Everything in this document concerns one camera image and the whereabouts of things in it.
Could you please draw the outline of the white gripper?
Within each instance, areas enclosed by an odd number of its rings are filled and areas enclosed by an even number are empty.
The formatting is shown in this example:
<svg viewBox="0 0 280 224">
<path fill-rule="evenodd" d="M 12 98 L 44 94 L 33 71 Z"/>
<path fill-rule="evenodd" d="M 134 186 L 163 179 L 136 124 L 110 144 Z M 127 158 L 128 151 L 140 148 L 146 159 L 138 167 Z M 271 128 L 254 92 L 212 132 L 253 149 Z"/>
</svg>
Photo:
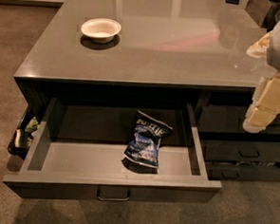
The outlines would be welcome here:
<svg viewBox="0 0 280 224">
<path fill-rule="evenodd" d="M 280 21 L 271 32 L 252 44 L 247 54 L 250 57 L 265 59 L 269 65 L 280 71 Z M 253 93 L 243 128 L 249 133 L 259 133 L 267 128 L 280 114 L 280 72 L 273 77 L 262 77 Z"/>
</svg>

